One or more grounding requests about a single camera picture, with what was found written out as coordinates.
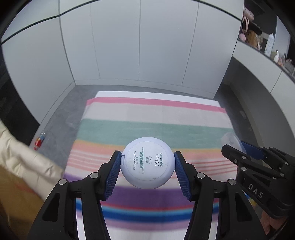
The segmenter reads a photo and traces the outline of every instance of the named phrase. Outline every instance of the oval outline on label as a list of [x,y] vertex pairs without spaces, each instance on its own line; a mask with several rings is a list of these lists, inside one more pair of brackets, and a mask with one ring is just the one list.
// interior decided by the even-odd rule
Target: oval outline on label
[[153,159],[152,159],[151,156],[149,156],[149,157],[148,157],[148,163],[149,163],[149,164],[152,164],[152,162],[153,162]]

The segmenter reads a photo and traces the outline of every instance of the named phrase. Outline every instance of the white compact powder case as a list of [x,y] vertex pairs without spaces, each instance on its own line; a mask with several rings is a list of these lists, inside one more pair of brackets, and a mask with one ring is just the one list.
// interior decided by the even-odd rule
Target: white compact powder case
[[133,186],[153,189],[162,186],[172,176],[175,158],[171,148],[154,137],[141,137],[123,150],[121,171]]

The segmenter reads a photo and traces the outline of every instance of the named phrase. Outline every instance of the gray tile floor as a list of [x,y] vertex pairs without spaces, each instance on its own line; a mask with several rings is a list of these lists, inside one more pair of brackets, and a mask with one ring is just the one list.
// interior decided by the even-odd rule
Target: gray tile floor
[[[39,149],[41,154],[57,163],[63,169],[65,169],[68,155],[76,138],[86,101],[93,98],[98,91],[154,92],[197,97],[191,94],[146,87],[117,85],[75,86],[59,105],[46,125],[46,138]],[[221,107],[226,109],[237,136],[241,140],[257,145],[251,125],[243,112],[241,104],[230,87],[222,84],[214,100],[218,101]]]

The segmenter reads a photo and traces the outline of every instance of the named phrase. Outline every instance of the silver screw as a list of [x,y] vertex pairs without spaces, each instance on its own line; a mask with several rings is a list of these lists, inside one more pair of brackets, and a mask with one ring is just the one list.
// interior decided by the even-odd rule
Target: silver screw
[[235,184],[236,184],[236,181],[233,180],[233,179],[228,179],[228,183],[229,183],[230,185],[235,185]]
[[90,177],[91,178],[97,178],[98,177],[98,173],[92,173],[92,174],[90,174]]
[[198,174],[197,174],[197,177],[200,178],[200,179],[202,179],[202,178],[205,177],[205,174],[203,174],[203,173],[198,173]]
[[60,185],[64,185],[64,184],[66,184],[67,183],[67,179],[61,179],[61,180],[59,180],[59,182],[58,182]]

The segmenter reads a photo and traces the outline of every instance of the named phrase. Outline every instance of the baseboard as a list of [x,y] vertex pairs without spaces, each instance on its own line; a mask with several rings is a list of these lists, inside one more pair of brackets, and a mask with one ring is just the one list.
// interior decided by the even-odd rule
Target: baseboard
[[157,89],[164,89],[182,93],[188,93],[197,95],[200,97],[213,99],[215,93],[209,93],[201,89],[194,89],[189,87],[182,87],[177,85],[171,85],[160,82],[147,82],[139,80],[128,80],[128,79],[94,79],[94,80],[77,80],[77,85],[125,85],[125,86],[136,86],[136,87],[151,87]]
[[33,140],[31,141],[30,147],[33,148],[34,147],[34,143],[37,139],[37,137],[39,137],[39,135],[41,134],[41,132],[44,130],[44,128],[46,127],[47,123],[49,122],[50,118],[52,117],[52,115],[54,114],[54,112],[56,111],[56,109],[58,108],[58,106],[61,104],[61,102],[65,99],[65,97],[69,94],[69,92],[74,88],[74,86],[76,86],[75,82],[72,82],[65,90],[64,92],[59,96],[59,98],[55,101],[55,103],[52,105],[52,107],[50,108],[50,110],[48,111],[48,113],[45,115],[44,119],[42,120],[42,122],[40,123],[39,128],[37,129],[35,136],[33,138]]
[[239,100],[242,108],[244,109],[245,114],[247,115],[247,118],[250,122],[250,125],[253,129],[254,135],[256,137],[257,143],[259,146],[264,146],[264,142],[262,140],[262,137],[260,135],[259,129],[255,123],[255,120],[246,104],[246,102],[244,101],[243,97],[241,96],[241,94],[239,93],[239,91],[231,84],[230,88],[232,89],[232,91],[234,92],[234,94],[236,95],[237,99]]

